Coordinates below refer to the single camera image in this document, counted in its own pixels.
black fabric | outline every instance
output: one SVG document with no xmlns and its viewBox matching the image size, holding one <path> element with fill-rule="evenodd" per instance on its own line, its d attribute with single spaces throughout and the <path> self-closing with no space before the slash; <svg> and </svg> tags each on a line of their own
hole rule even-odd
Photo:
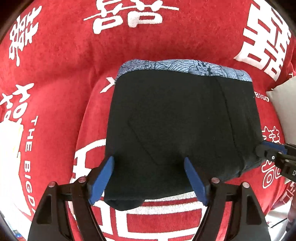
<svg viewBox="0 0 296 241">
<path fill-rule="evenodd" d="M 222 181 L 260 165 L 262 133 L 252 82 L 163 70 L 119 77 L 106 153 L 114 172 L 104 201 L 117 210 L 192 191 L 184 158 Z"/>
</svg>

metal screw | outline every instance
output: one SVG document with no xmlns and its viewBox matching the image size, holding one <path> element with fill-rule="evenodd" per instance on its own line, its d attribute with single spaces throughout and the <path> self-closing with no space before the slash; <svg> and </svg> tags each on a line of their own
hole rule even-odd
<svg viewBox="0 0 296 241">
<path fill-rule="evenodd" d="M 212 178 L 212 183 L 219 183 L 219 182 L 220 182 L 219 178 L 216 178 L 216 177 Z"/>
<path fill-rule="evenodd" d="M 48 184 L 48 186 L 49 186 L 50 188 L 53 188 L 55 185 L 56 185 L 56 182 L 50 182 L 50 183 Z"/>
<path fill-rule="evenodd" d="M 80 177 L 80 178 L 78 178 L 78 181 L 80 183 L 84 183 L 84 182 L 86 182 L 86 177 Z"/>
<path fill-rule="evenodd" d="M 244 182 L 242 185 L 243 185 L 244 188 L 249 188 L 250 187 L 250 184 L 246 183 L 246 182 Z"/>
</svg>

blue patterned fabric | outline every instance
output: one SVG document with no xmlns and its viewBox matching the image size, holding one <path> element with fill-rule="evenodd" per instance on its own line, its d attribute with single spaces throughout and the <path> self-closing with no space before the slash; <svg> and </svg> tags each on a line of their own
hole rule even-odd
<svg viewBox="0 0 296 241">
<path fill-rule="evenodd" d="M 236 70 L 217 64 L 211 64 L 192 59 L 171 59 L 162 61 L 130 60 L 125 62 L 119 69 L 115 81 L 123 74 L 142 69 L 171 70 L 190 73 L 199 76 L 220 76 L 230 79 L 252 82 L 251 77 L 243 70 Z"/>
</svg>

